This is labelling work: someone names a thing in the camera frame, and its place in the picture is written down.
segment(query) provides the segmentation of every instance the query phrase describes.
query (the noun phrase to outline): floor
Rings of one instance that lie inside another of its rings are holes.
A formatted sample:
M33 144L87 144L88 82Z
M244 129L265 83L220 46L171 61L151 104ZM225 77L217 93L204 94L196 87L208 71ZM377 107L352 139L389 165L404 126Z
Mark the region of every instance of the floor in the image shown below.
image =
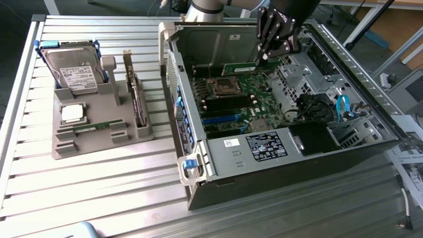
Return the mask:
M96 0L95 4L88 4L87 0L56 0L57 8L61 15L113 15L113 16L147 16L151 4L156 2L151 8L149 15L167 16L169 14L168 6L159 10L157 0ZM225 7L224 13L229 17L239 17L240 9ZM311 18L325 22L328 19L329 9L320 6L313 12ZM1 21L1 37L0 37L0 122L5 112L5 105L12 90L14 73L19 66L20 54L25 41L28 26L32 14L48 14L43 0L0 0L0 21ZM328 28L335 35L339 34L349 16L344 12L335 9L333 22ZM349 23L340 33L339 40L343 41L355 25ZM377 69L392 52L383 49L367 38L361 38L356 47L352 49L352 55L361 63L364 69L371 73ZM400 64L399 60L387 69L388 74L395 74L401 79L409 69Z

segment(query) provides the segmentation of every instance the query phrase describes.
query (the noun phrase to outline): warning label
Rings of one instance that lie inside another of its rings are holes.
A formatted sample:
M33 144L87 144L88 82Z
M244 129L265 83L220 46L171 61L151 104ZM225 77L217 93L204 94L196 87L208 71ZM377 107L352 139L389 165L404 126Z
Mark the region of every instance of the warning label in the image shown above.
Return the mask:
M247 136L247 142L256 161L271 160L288 155L275 131Z
M60 72L72 91L97 87L91 66L61 68Z

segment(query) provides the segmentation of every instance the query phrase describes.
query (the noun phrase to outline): motherboard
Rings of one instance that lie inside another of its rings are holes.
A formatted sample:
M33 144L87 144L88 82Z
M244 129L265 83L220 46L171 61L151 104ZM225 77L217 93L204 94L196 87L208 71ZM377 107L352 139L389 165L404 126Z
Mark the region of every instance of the motherboard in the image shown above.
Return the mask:
M243 69L252 66L243 64L232 64L228 68L221 73L225 76L191 79L208 139L275 129L281 121L267 70L244 72Z

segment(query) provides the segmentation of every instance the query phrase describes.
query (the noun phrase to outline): aluminum table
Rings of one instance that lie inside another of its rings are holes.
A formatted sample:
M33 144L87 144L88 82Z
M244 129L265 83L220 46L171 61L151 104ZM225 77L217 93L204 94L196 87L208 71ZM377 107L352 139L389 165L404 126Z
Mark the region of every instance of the aluminum table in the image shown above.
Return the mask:
M332 176L187 211L157 63L157 24L177 20L33 17L0 131L0 236L65 237L80 221L101 237L423 236L423 212L415 205L416 230L396 227L404 201L384 156ZM53 160L53 78L32 42L92 38L103 55L116 56L117 80L124 80L121 52L132 50L155 140Z

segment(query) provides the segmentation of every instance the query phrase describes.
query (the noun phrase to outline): blue ram slot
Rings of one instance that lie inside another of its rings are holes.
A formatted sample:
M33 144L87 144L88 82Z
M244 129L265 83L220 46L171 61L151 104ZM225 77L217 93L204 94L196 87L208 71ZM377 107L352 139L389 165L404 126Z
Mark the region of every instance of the blue ram slot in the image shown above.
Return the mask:
M237 121L240 114L236 114L233 116L225 116L220 118L209 118L209 119L203 119L203 124L217 124L217 123L224 123L224 122L231 122L231 121Z

